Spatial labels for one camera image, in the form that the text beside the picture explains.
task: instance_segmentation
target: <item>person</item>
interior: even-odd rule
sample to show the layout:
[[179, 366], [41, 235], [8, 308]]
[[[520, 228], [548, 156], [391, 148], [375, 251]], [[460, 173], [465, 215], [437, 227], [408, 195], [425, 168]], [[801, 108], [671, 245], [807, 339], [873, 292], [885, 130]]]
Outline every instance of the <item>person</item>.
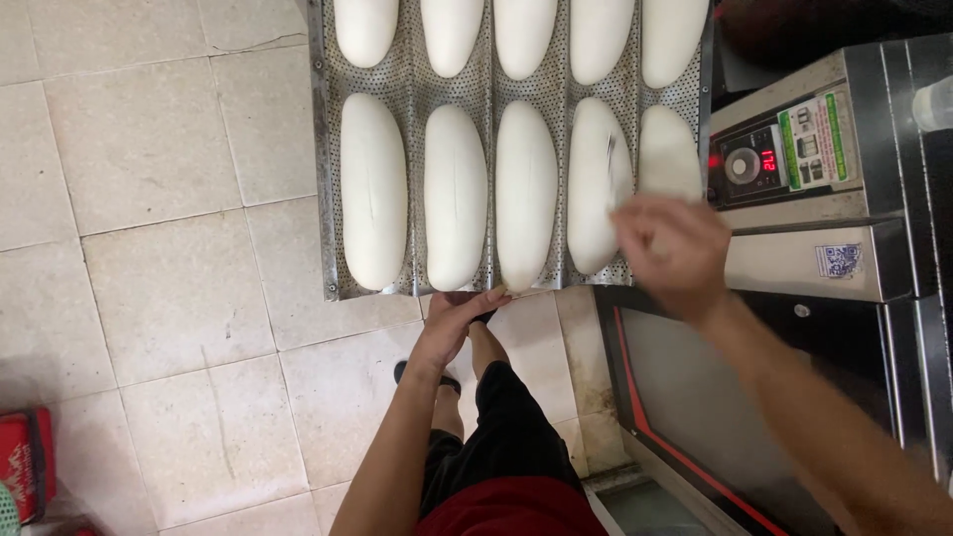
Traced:
[[[634, 277], [720, 350], [817, 502], [849, 535], [953, 534], [953, 502], [726, 287], [731, 231], [704, 204], [634, 196], [612, 214]], [[436, 294], [331, 536], [606, 534], [564, 443], [487, 329], [502, 289]], [[469, 336], [476, 431], [444, 367]]]

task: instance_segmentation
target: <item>digital display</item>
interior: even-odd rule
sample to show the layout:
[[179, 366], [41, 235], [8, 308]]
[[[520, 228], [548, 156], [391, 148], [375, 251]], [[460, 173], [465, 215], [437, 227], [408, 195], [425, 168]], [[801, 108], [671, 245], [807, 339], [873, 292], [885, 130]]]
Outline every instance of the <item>digital display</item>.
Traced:
[[778, 162], [774, 158], [774, 151], [761, 151], [761, 166], [766, 172], [778, 169]]

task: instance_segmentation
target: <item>oven door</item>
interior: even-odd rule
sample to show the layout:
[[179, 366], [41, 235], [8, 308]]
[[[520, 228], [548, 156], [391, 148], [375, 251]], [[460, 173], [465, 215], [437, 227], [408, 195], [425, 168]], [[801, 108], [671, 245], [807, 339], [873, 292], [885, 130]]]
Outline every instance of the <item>oven door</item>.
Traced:
[[[897, 437], [900, 402], [888, 381], [897, 376], [885, 305], [739, 295]], [[714, 348], [638, 288], [595, 287], [595, 296], [623, 428], [752, 534], [839, 533], [797, 482], [791, 461]]]

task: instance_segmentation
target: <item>perforated baguette tray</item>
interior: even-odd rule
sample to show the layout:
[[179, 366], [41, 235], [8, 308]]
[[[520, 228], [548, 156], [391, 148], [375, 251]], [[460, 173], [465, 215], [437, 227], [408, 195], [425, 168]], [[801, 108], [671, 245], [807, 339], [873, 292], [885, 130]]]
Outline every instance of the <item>perforated baguette tray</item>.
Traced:
[[387, 105], [394, 115], [407, 156], [409, 192], [407, 248], [403, 268], [394, 284], [381, 294], [423, 296], [434, 292], [427, 279], [427, 240], [423, 212], [424, 131], [427, 118], [437, 107], [456, 104], [473, 119], [486, 155], [488, 195], [486, 238], [483, 256], [466, 290], [486, 290], [501, 281], [495, 236], [496, 134], [506, 105], [525, 100], [546, 120], [556, 147], [559, 190], [549, 256], [536, 288], [560, 289], [579, 284], [632, 285], [632, 276], [621, 256], [592, 276], [573, 266], [566, 245], [566, 181], [569, 142], [577, 103], [594, 96], [615, 113], [637, 170], [639, 118], [655, 104], [676, 111], [701, 139], [702, 174], [707, 175], [709, 84], [711, 79], [712, 17], [709, 16], [699, 49], [681, 77], [670, 86], [653, 90], [639, 74], [640, 1], [637, 1], [629, 39], [612, 72], [592, 86], [579, 85], [569, 69], [569, 4], [559, 0], [556, 27], [542, 65], [529, 78], [511, 80], [497, 60], [493, 37], [493, 1], [486, 0], [483, 21], [473, 53], [463, 71], [454, 78], [441, 78], [430, 67], [424, 44], [419, 0], [400, 0], [394, 43], [375, 67], [360, 69], [341, 54], [335, 39], [333, 0], [309, 0], [311, 80], [314, 104], [314, 144], [317, 161], [321, 221], [321, 262], [324, 299], [351, 299], [375, 291], [358, 285], [344, 259], [341, 223], [340, 133], [341, 110], [351, 93], [369, 93]]

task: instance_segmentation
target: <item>qr code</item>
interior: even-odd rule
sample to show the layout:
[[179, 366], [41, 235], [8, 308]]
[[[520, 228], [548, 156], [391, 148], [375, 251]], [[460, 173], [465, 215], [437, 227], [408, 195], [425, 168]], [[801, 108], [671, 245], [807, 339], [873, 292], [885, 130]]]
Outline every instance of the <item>qr code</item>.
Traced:
[[862, 268], [860, 244], [815, 246], [814, 251], [822, 278], [850, 278]]

